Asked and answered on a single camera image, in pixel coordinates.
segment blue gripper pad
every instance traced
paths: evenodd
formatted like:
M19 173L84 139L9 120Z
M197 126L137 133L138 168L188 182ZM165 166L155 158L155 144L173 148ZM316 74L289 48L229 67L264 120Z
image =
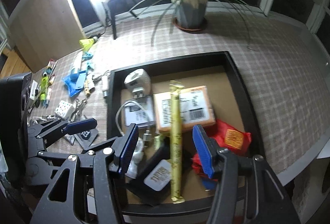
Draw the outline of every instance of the blue gripper pad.
M199 159L201 160L203 171L212 179L214 175L213 164L216 162L217 151L200 124L193 127L192 139L194 140Z
M79 122L71 122L63 129L64 134L77 134L87 130L95 129L97 120L94 118L86 119Z
M131 124L126 134L121 137L120 144L115 149L115 158L113 163L118 165L118 173L126 174L129 164L132 160L133 152L139 138L139 128L136 124Z

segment potted plant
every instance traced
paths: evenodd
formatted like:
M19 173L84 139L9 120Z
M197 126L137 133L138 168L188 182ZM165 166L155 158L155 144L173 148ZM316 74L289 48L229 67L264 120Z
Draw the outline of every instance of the potted plant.
M129 10L129 12L134 10L136 7L138 7L141 3L145 2L145 1L146 0L140 1L138 4L133 6ZM157 5L161 1L163 1L163 0L158 0L154 3L152 3L151 5L149 5L148 7L146 7L145 9L143 9L142 12L140 12L138 14L138 17L141 16L150 7ZM239 4L239 6L244 5L247 7L247 4L244 1L242 1L242 0L215 0L215 1L228 2L233 7L233 9L235 9L238 12L238 14L240 15L240 17L242 18L242 20L245 23L245 27L247 28L246 22L242 16L242 14L240 13L240 9L236 5L234 5L234 4ZM171 0L171 5L169 5L166 8L166 10L160 15L158 21L156 22L155 28L154 28L152 36L151 36L151 44L153 45L154 36L155 36L156 30L158 28L160 21L162 20L164 15L169 11L169 9L171 9L173 7L173 5L175 6L175 9L172 13L171 22L173 22L174 20L177 20L177 24L181 28L184 28L187 30L197 30L203 23L207 2L208 2L208 0Z

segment wooden floor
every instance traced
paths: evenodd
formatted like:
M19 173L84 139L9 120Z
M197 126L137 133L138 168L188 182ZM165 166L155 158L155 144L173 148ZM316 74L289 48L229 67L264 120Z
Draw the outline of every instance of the wooden floor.
M4 48L2 53L8 58L5 62L5 65L3 66L3 69L1 70L0 79L30 71L29 67L23 62L23 60L14 50L10 51L7 48Z

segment orange label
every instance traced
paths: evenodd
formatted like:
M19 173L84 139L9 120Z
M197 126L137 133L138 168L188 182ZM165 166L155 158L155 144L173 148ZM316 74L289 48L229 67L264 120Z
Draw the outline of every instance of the orange label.
M238 131L228 129L225 136L225 143L235 149L241 149L243 146L243 134Z

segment black tray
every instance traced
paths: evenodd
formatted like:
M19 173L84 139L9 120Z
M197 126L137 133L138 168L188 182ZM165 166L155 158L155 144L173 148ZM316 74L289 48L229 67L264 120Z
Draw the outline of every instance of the black tray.
M120 136L115 123L115 115L121 106L121 91L125 89L124 80L126 76L138 68L143 68L150 77L166 75L171 73L190 71L214 66L223 66L230 85L232 87L245 132L252 134L252 142L249 150L250 155L260 154L265 156L264 145L255 111L240 73L228 51L200 53L172 57L144 64L133 65L113 70L110 74L107 116L107 138ZM175 217L190 214L203 213L210 210L213 197L186 201L182 204L161 204L155 207L149 205L128 204L126 192L120 190L122 183L118 182L118 196L124 215L138 217ZM238 191L238 200L244 198L244 188Z

